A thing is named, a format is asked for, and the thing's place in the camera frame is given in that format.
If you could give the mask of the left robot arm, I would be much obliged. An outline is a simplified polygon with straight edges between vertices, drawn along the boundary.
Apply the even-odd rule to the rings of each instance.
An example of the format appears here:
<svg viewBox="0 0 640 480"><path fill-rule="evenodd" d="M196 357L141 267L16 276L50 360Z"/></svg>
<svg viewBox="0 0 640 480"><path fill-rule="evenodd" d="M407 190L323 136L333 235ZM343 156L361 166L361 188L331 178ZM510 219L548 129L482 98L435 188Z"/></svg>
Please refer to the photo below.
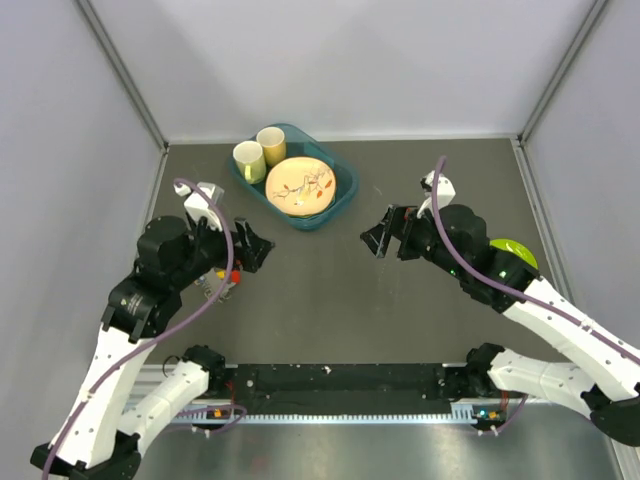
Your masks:
<svg viewBox="0 0 640 480"><path fill-rule="evenodd" d="M230 393L224 356L195 345L158 387L125 408L146 359L182 307L182 291L222 267L230 269L224 283L240 270L255 273L274 248L246 220L234 225L220 231L207 219L161 216L145 226L131 273L109 294L72 411L31 455L44 478L130 479L153 440L189 403Z"/></svg>

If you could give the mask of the metal key holder red handle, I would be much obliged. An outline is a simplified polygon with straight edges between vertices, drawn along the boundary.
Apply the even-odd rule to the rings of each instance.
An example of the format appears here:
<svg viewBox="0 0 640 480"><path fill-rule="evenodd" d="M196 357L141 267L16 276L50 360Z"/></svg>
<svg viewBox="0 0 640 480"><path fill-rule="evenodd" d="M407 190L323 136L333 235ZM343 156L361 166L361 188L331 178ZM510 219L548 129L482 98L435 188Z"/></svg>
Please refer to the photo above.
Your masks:
<svg viewBox="0 0 640 480"><path fill-rule="evenodd" d="M206 274L200 276L194 284L199 287L206 299L214 296L215 292L222 285L222 281L225 278L225 271L223 269L214 268ZM239 270L232 270L228 283L224 286L217 299L220 302L224 302L230 295L230 290L241 281L241 273Z"/></svg>

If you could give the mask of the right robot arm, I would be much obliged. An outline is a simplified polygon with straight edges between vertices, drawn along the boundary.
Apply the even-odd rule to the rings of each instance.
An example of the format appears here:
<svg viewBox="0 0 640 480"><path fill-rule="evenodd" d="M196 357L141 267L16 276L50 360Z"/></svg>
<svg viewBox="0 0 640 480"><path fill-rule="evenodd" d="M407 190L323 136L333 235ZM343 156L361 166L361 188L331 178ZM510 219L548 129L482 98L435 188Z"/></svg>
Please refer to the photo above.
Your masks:
<svg viewBox="0 0 640 480"><path fill-rule="evenodd" d="M566 357L543 362L506 347L475 358L466 380L476 394L496 389L532 395L591 420L611 439L639 444L639 351L581 312L515 253L497 248L485 221L469 207L450 205L419 213L391 205L360 235L378 258L391 239L401 260L424 259L458 280L473 300L535 333Z"/></svg>

